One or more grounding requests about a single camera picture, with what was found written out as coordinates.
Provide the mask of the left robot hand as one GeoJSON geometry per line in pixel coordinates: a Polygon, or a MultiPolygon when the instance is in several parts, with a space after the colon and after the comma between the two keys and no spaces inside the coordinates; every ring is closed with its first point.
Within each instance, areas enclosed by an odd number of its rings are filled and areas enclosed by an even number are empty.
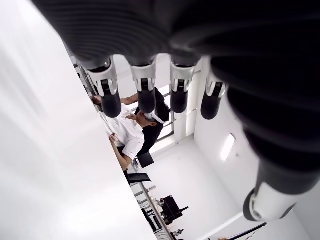
{"type": "Polygon", "coordinates": [[[186,109],[191,70],[210,69],[201,114],[223,87],[259,168],[243,214],[284,218],[320,180],[320,3],[317,0],[36,0],[88,69],[111,117],[120,97],[111,57],[131,65],[142,110],[152,110],[157,54],[171,56],[171,107],[186,109]]]}

